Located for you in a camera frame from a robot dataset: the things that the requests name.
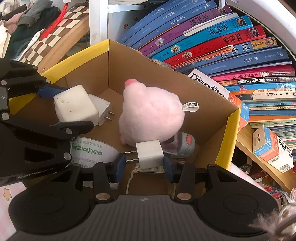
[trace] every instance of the bookshelf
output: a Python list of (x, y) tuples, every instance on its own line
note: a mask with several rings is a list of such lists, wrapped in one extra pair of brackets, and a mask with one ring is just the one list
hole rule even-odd
[(266, 171), (286, 192), (291, 193), (293, 187), (296, 186), (296, 174), (293, 174), (292, 170), (281, 173), (252, 152), (252, 134), (254, 131), (255, 129), (252, 129), (251, 126), (247, 124), (238, 132), (236, 146)]

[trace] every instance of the white cable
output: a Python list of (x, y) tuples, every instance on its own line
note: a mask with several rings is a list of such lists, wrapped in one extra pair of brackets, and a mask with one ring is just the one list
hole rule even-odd
[(128, 180), (128, 184), (126, 186), (126, 195), (128, 194), (129, 184), (130, 184), (131, 180), (133, 179), (133, 175), (136, 174), (136, 173), (138, 173), (138, 170), (139, 170), (139, 168), (138, 167), (135, 167), (135, 169), (131, 172), (131, 177)]

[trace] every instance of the pink plush nose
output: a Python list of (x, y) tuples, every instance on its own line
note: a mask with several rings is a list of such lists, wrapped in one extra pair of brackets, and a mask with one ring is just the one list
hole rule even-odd
[(135, 79), (128, 79), (125, 83), (124, 83), (124, 88), (126, 88), (127, 86), (131, 85), (132, 83), (136, 83), (138, 82)]

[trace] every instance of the gray cloth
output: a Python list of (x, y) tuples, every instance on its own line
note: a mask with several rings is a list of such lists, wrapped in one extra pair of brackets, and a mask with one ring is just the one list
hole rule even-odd
[(34, 3), (31, 9), (23, 14), (18, 21), (18, 26), (21, 24), (26, 24), (31, 27), (40, 18), (40, 14), (44, 9), (50, 8), (52, 6), (52, 1), (50, 0), (38, 0)]

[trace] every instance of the purple book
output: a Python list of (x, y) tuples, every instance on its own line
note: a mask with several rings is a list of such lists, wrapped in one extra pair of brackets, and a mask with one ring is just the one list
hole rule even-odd
[(139, 49), (139, 51), (144, 55), (148, 55), (151, 52), (155, 51), (162, 45), (174, 40), (175, 38), (183, 35), (183, 32), (186, 30), (191, 29), (193, 26), (196, 26), (201, 23), (205, 23), (211, 19), (214, 19), (218, 16), (221, 16), (223, 14), (232, 13), (230, 7), (226, 4), (222, 9), (217, 7), (214, 9), (211, 9), (209, 11), (206, 11), (202, 14), (199, 14), (186, 22), (177, 25), (176, 27), (172, 28), (171, 30), (163, 33), (162, 35), (156, 37), (155, 39), (151, 40), (149, 43), (147, 43), (145, 46)]

